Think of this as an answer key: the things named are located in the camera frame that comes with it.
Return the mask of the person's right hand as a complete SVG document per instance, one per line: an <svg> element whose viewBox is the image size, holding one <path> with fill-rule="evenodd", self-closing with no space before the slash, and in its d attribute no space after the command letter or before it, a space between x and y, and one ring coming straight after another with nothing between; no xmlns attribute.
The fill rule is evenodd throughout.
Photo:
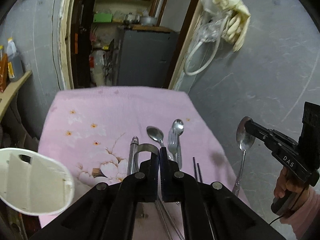
<svg viewBox="0 0 320 240"><path fill-rule="evenodd" d="M276 198L283 198L285 196L285 191L290 191L297 194L300 194L303 191L304 186L298 186L297 183L294 183L289 179L288 174L289 170L286 167L283 167L276 181L276 187L273 192Z"/></svg>

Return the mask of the pink sleeve forearm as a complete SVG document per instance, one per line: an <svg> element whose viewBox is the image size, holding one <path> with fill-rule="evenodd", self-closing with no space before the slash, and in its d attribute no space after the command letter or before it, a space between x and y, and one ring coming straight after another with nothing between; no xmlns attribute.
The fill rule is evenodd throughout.
<svg viewBox="0 0 320 240"><path fill-rule="evenodd" d="M310 189L306 202L281 224L289 224L296 239L319 239L319 194Z"/></svg>

